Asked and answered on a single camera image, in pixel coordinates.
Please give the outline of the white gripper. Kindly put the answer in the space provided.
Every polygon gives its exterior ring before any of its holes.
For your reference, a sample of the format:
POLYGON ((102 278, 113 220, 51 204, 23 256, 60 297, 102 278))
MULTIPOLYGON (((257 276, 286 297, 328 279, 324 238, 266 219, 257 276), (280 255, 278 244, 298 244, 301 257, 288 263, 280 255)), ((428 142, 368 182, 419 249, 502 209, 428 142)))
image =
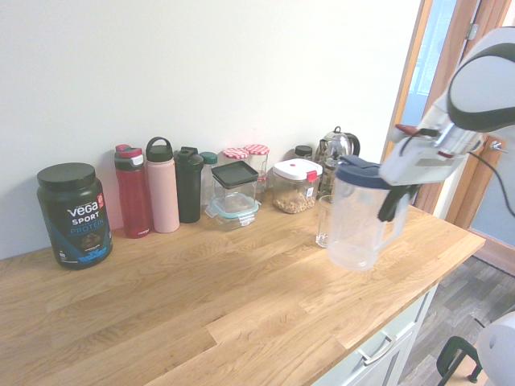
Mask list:
POLYGON ((467 151, 467 135, 448 135, 438 145, 429 137, 398 138, 380 166, 379 175, 390 186, 404 187, 390 189, 377 218, 381 222, 392 221, 403 196, 412 202, 418 193, 418 184, 445 180, 462 163, 467 151))

